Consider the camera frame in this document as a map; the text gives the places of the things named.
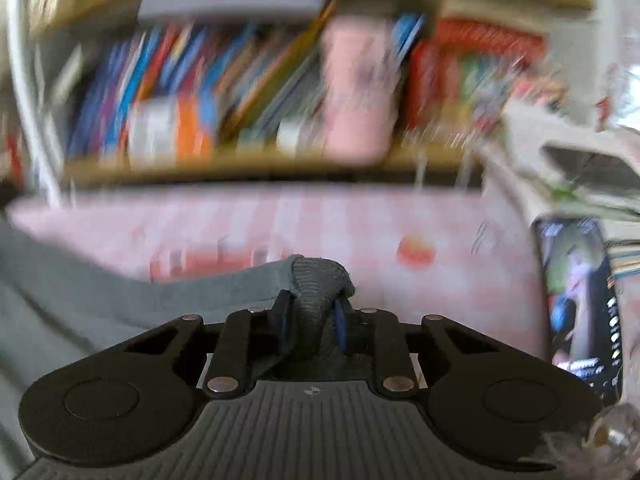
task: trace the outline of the pink bottle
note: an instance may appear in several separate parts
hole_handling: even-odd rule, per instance
[[[322,36],[324,154],[363,166],[384,158],[398,118],[393,25],[361,16],[334,18]]]

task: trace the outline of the pink checkered tablecloth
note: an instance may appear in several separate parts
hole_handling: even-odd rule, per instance
[[[321,256],[350,272],[357,308],[385,308],[405,322],[440,313],[532,354],[544,346],[529,230],[489,189],[185,186],[80,196],[62,209],[24,200],[9,214],[36,238],[144,280],[158,255],[220,240]]]

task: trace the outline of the silver screw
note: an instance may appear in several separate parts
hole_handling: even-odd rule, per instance
[[[233,377],[214,377],[207,381],[207,388],[217,394],[232,392],[238,387],[238,381]]]
[[[414,387],[414,382],[409,377],[396,375],[387,377],[382,385],[390,392],[408,392]]]

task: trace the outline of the video on phone screen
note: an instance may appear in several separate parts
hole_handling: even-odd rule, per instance
[[[583,378],[608,405],[622,390],[618,301],[595,220],[538,223],[551,327],[552,363]]]

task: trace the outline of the gray sleeve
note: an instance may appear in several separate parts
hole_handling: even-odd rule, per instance
[[[299,255],[210,278],[140,282],[0,220],[0,480],[13,478],[33,458],[17,408],[37,378],[181,314],[221,322],[252,304],[270,306],[283,288],[301,300],[301,323],[313,344],[336,294],[353,293],[339,264]]]

